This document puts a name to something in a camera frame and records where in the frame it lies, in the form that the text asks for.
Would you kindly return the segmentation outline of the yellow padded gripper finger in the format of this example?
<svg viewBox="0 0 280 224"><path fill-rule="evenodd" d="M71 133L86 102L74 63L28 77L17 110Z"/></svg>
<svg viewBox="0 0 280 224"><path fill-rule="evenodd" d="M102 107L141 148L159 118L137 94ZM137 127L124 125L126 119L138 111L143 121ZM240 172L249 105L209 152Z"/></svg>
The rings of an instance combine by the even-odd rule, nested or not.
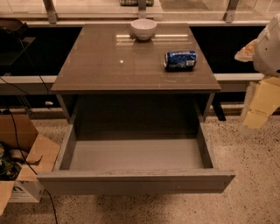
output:
<svg viewBox="0 0 280 224"><path fill-rule="evenodd" d="M280 107L280 79L269 77L251 82L248 86L242 125L251 130L259 130Z"/></svg>

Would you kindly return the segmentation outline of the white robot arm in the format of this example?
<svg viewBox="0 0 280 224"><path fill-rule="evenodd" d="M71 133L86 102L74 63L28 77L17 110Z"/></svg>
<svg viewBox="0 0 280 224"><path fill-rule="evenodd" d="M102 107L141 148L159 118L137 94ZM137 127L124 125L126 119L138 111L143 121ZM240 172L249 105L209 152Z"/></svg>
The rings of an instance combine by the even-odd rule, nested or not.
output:
<svg viewBox="0 0 280 224"><path fill-rule="evenodd" d="M241 114L243 127L259 130L280 107L280 13L234 59L252 61L254 69L264 75L258 83L249 84Z"/></svg>

